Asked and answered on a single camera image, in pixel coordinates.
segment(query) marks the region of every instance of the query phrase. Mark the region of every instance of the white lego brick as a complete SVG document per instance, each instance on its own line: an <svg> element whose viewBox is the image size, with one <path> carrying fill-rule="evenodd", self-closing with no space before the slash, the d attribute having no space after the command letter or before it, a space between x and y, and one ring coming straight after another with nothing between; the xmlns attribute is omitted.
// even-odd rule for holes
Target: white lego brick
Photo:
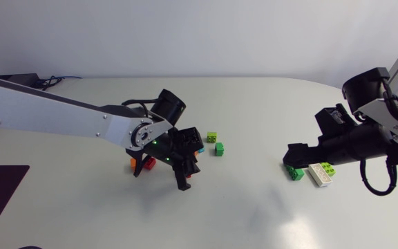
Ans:
<svg viewBox="0 0 398 249"><path fill-rule="evenodd" d="M310 165L308 171L319 187L325 187L332 183L330 176L326 174L320 163Z"/></svg>

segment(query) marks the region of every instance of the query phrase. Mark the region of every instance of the green lego brick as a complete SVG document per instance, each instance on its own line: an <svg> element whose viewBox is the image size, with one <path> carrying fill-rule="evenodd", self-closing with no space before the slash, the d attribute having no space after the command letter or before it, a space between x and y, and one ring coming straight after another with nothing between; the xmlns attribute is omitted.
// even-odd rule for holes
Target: green lego brick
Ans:
<svg viewBox="0 0 398 249"><path fill-rule="evenodd" d="M217 142L215 151L217 156L222 156L224 154L224 145L221 142Z"/></svg>
<svg viewBox="0 0 398 249"><path fill-rule="evenodd" d="M331 167L331 164L320 163L320 165L323 167L323 169L325 170L326 174L328 174L328 176L334 176L334 174L336 173L336 171L333 169L333 167Z"/></svg>
<svg viewBox="0 0 398 249"><path fill-rule="evenodd" d="M207 132L207 142L216 142L218 134L216 132Z"/></svg>
<svg viewBox="0 0 398 249"><path fill-rule="evenodd" d="M302 169L294 169L293 167L288 166L288 165L285 165L285 167L293 181L299 181L305 175L305 172L303 172Z"/></svg>

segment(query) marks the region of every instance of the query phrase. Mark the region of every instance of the black cable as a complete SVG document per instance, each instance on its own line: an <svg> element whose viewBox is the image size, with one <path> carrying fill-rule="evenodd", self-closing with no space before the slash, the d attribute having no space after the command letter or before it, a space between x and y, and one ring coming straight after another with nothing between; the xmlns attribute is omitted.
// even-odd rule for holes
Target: black cable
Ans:
<svg viewBox="0 0 398 249"><path fill-rule="evenodd" d="M398 108L394 102L394 100L398 102L398 97L395 94L392 94L391 88L386 79L383 79L382 84L385 88L385 92L383 92L383 99L385 100L386 108L390 112L391 116L398 122Z"/></svg>
<svg viewBox="0 0 398 249"><path fill-rule="evenodd" d="M148 118L149 117L149 110L146 108L145 104L151 104L151 103L156 103L160 99L154 99L154 100L127 100L123 102L121 105L123 106L128 106L130 104L140 104L142 108L144 108L145 111L145 116Z"/></svg>
<svg viewBox="0 0 398 249"><path fill-rule="evenodd" d="M365 187L370 190L373 194L378 195L378 196L385 196L387 194L390 194L396 186L397 183L397 166L396 165L391 165L388 161L386 161L386 168L388 169L388 175L390 176L390 185L387 190L385 191L379 191L376 190L375 188L371 187L371 185L368 182L368 179L366 178L366 160L361 160L360 161L360 175L362 176L362 181L365 184Z"/></svg>
<svg viewBox="0 0 398 249"><path fill-rule="evenodd" d="M146 108L144 103L140 103L142 105L142 108L144 108L145 111L145 116L148 118L149 117L149 110Z"/></svg>
<svg viewBox="0 0 398 249"><path fill-rule="evenodd" d="M366 120L364 118L362 118L361 116L359 116L358 114L354 115L354 117L356 118L357 121L359 122L366 122Z"/></svg>
<svg viewBox="0 0 398 249"><path fill-rule="evenodd" d="M35 88L35 89L42 89L42 91L45 91L47 88L52 87L52 86L60 83L62 80L66 79L68 77L82 79L81 77L77 77L77 76L58 76L58 77L55 77L54 75L52 75L48 79L39 79L39 80L37 80L32 85L32 87Z"/></svg>
<svg viewBox="0 0 398 249"><path fill-rule="evenodd" d="M157 101L159 101L160 99L154 99L154 100L127 100L125 102L123 102L121 105L129 105L129 104L152 104L152 103L156 103Z"/></svg>

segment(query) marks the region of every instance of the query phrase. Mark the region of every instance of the toy block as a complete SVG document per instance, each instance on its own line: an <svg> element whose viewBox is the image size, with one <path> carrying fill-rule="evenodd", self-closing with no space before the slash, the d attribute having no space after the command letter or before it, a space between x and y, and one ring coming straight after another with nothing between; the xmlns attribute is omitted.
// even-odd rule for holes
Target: toy block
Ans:
<svg viewBox="0 0 398 249"><path fill-rule="evenodd" d="M305 172L303 172L302 169L294 169L293 167L288 166L288 165L285 165L285 167L293 181L299 181L305 175Z"/></svg>
<svg viewBox="0 0 398 249"><path fill-rule="evenodd" d="M217 142L215 151L217 156L222 156L224 154L224 145L221 142Z"/></svg>
<svg viewBox="0 0 398 249"><path fill-rule="evenodd" d="M308 171L319 187L325 187L332 183L330 176L326 174L320 163L310 165Z"/></svg>
<svg viewBox="0 0 398 249"><path fill-rule="evenodd" d="M133 170L133 172L136 169L136 159L134 158L130 158L130 165L131 165L131 169Z"/></svg>
<svg viewBox="0 0 398 249"><path fill-rule="evenodd" d="M216 132L207 132L207 142L216 142L218 134Z"/></svg>
<svg viewBox="0 0 398 249"><path fill-rule="evenodd" d="M329 163L321 163L321 166L325 170L326 174L328 174L328 176L334 176L334 174L336 173L334 168Z"/></svg>
<svg viewBox="0 0 398 249"><path fill-rule="evenodd" d="M153 167L155 166L155 164L156 164L156 159L150 158L150 159L144 164L144 166L142 166L142 167L145 168L145 169L151 170L151 169L153 169Z"/></svg>

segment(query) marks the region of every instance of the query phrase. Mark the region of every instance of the tabletop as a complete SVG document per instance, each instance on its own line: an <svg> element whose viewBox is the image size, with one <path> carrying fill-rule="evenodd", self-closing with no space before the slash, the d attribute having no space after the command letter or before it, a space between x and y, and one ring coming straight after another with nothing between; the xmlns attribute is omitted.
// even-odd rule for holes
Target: tabletop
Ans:
<svg viewBox="0 0 398 249"><path fill-rule="evenodd" d="M187 108L176 127L218 134L201 172L177 188L157 162L132 175L124 149L99 138L0 129L0 165L30 170L0 216L0 248L396 248L398 185L385 197L364 187L359 163L334 166L318 187L287 175L287 144L317 144L314 115L343 103L341 90L287 78L64 80L49 92L97 106L175 93ZM377 189L385 158L368 161Z"/></svg>

